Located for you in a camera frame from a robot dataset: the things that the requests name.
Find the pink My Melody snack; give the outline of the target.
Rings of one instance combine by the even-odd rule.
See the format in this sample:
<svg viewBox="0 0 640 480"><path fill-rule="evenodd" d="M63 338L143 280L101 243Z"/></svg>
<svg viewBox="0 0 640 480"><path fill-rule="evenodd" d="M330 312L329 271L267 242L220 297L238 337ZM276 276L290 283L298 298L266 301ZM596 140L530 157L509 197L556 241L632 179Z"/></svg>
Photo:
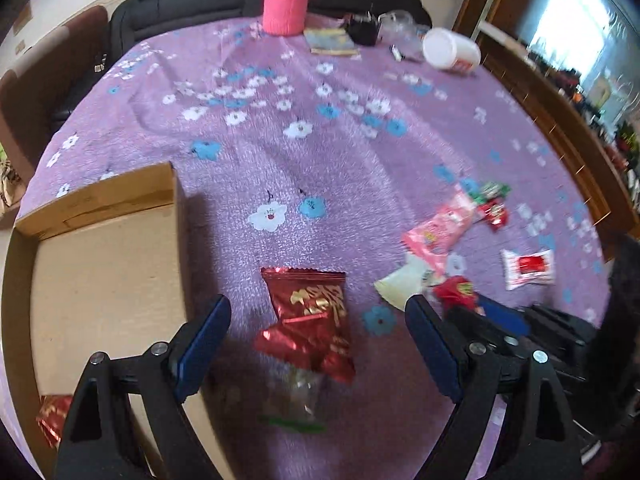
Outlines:
<svg viewBox="0 0 640 480"><path fill-rule="evenodd" d="M401 243L437 274L444 275L450 249L473 223L475 209L470 196L457 186L433 217L401 235Z"/></svg>

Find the large red foil snack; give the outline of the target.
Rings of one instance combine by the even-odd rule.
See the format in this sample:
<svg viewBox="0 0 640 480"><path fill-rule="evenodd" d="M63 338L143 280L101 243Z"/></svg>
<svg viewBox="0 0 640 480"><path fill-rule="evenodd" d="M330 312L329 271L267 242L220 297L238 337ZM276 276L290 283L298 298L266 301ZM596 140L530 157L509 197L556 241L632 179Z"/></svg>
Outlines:
<svg viewBox="0 0 640 480"><path fill-rule="evenodd" d="M346 274L272 266L260 270L277 322L254 348L302 370L351 384L356 376L346 308Z"/></svg>

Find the dark red foil snack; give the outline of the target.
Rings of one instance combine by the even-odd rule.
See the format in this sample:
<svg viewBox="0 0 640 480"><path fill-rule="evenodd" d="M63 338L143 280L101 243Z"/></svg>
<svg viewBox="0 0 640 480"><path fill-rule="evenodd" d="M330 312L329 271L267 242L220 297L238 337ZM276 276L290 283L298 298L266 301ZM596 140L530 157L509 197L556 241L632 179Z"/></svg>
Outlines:
<svg viewBox="0 0 640 480"><path fill-rule="evenodd" d="M41 397L36 422L51 448L60 446L64 424L72 402L71 394L47 394Z"/></svg>

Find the white red candy packet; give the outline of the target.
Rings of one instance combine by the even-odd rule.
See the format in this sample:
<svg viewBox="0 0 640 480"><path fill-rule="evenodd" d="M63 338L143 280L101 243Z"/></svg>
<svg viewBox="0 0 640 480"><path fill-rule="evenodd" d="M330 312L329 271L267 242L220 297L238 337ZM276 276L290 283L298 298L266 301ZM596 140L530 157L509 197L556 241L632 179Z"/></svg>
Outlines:
<svg viewBox="0 0 640 480"><path fill-rule="evenodd" d="M555 282L555 261L552 250L520 255L503 249L500 254L506 290L514 290L527 284L551 285Z"/></svg>

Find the small red candy packet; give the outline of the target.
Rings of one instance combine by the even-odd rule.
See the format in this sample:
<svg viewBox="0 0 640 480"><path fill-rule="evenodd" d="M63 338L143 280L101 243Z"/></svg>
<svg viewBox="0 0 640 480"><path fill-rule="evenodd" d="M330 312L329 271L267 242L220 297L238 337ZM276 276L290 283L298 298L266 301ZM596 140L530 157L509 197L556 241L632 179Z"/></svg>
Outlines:
<svg viewBox="0 0 640 480"><path fill-rule="evenodd" d="M433 295L444 309L460 307L474 311L477 308L477 296L473 284L461 275L450 276L442 283L435 285Z"/></svg>

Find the cream white snack packet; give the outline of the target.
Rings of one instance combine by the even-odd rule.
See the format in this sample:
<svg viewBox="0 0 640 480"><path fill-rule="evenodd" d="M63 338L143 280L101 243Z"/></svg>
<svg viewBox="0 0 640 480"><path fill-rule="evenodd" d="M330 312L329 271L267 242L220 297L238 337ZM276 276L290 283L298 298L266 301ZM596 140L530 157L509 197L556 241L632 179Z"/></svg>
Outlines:
<svg viewBox="0 0 640 480"><path fill-rule="evenodd" d="M377 280L373 287L385 302L404 312L407 301L422 295L434 269L420 258L409 258L403 266Z"/></svg>

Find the small red green candy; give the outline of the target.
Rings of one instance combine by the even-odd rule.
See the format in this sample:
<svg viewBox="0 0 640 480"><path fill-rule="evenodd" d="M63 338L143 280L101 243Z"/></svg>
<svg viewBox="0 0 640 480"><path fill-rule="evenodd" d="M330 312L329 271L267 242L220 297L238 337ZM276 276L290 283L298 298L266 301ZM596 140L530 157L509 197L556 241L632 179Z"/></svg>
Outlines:
<svg viewBox="0 0 640 480"><path fill-rule="evenodd" d="M480 211L482 220L486 222L494 232L501 230L508 224L509 213L504 200L500 197L480 205L478 210Z"/></svg>

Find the green twisted candy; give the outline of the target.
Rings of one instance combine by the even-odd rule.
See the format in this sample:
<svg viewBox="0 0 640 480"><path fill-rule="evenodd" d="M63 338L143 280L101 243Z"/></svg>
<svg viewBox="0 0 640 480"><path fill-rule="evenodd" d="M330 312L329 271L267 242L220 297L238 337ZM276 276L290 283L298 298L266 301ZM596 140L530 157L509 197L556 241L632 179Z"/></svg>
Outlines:
<svg viewBox="0 0 640 480"><path fill-rule="evenodd" d="M506 198L510 191L510 186L505 183L489 181L480 186L476 191L473 191L471 197L477 205L484 205L492 200L502 200Z"/></svg>

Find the shallow cardboard box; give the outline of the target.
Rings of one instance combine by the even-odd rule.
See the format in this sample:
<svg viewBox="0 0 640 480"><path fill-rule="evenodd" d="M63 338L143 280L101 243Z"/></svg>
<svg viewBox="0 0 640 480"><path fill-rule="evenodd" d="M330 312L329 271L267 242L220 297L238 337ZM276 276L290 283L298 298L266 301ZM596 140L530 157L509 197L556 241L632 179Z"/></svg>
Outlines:
<svg viewBox="0 0 640 480"><path fill-rule="evenodd" d="M1 293L1 341L18 437L39 472L55 449L36 418L74 390L88 357L132 356L196 315L186 214L162 162L69 192L17 220Z"/></svg>

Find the green clear candy wrapper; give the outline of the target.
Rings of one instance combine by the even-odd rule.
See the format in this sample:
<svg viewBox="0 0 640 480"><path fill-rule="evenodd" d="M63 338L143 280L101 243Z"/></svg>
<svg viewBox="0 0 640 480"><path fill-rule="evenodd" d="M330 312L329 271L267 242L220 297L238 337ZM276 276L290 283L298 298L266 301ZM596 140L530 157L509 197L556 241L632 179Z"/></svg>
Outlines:
<svg viewBox="0 0 640 480"><path fill-rule="evenodd" d="M326 427L317 408L324 376L283 363L270 373L260 418L268 425L298 434L321 434Z"/></svg>

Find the purple floral tablecloth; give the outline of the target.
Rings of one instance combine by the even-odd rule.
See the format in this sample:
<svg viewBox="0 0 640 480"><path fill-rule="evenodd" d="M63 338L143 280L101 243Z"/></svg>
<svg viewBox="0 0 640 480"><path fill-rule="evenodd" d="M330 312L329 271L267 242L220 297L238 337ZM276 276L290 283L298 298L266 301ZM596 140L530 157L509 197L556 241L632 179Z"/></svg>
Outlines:
<svg viewBox="0 0 640 480"><path fill-rule="evenodd" d="M166 32L125 53L44 150L22 214L158 162L183 186L192 304L224 294L230 333L210 405L247 479L410 479L451 410L401 313L373 284L405 259L401 235L456 187L510 186L508 224L471 226L451 271L510 307L548 302L590 322L608 296L600 240L570 174L486 70L458 77L383 47L314 55L253 20ZM506 290L500 252L554 252L555 282ZM266 266L346 274L356 377L322 394L321 434L260 418L272 359Z"/></svg>

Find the white plastic jar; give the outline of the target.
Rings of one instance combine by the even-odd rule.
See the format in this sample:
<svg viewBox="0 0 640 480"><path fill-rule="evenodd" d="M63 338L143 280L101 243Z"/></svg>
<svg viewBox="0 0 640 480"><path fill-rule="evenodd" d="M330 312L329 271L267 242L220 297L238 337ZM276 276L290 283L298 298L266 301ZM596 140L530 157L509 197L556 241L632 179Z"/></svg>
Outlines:
<svg viewBox="0 0 640 480"><path fill-rule="evenodd" d="M449 29L436 27L422 40L425 61L436 70L469 74L480 65L482 52L470 38Z"/></svg>

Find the wooden glass cabinet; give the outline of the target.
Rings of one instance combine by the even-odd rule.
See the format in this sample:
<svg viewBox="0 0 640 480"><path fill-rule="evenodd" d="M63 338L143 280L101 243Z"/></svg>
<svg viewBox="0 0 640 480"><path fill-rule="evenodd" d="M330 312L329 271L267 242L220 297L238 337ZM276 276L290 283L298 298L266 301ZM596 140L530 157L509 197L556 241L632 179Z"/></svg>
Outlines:
<svg viewBox="0 0 640 480"><path fill-rule="evenodd" d="M533 0L463 0L454 30L477 36L482 64L524 108L572 175L610 261L622 234L639 236L639 214L622 159L591 128L599 114L582 95L576 70L554 68L516 39Z"/></svg>

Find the small booklet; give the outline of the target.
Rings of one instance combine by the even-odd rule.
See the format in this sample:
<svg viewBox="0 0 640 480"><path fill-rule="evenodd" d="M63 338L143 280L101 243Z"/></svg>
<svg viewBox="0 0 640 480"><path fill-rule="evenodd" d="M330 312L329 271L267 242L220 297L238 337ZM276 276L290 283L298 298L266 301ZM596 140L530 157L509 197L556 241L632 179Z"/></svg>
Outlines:
<svg viewBox="0 0 640 480"><path fill-rule="evenodd" d="M359 53L352 38L342 28L306 28L304 37L312 54L354 56Z"/></svg>

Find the black sofa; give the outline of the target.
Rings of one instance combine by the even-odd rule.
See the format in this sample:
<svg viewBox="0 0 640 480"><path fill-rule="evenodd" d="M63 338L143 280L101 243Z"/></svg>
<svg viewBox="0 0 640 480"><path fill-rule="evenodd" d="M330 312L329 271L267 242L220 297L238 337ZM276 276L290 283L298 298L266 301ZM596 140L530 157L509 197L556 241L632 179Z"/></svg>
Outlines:
<svg viewBox="0 0 640 480"><path fill-rule="evenodd" d="M127 51L153 36L190 26L257 18L264 0L124 0L98 23L98 44L90 50L91 64L70 84L52 110L51 132L60 130L80 101ZM406 11L420 26L431 27L431 15L421 0L310 0L308 10L329 18Z"/></svg>

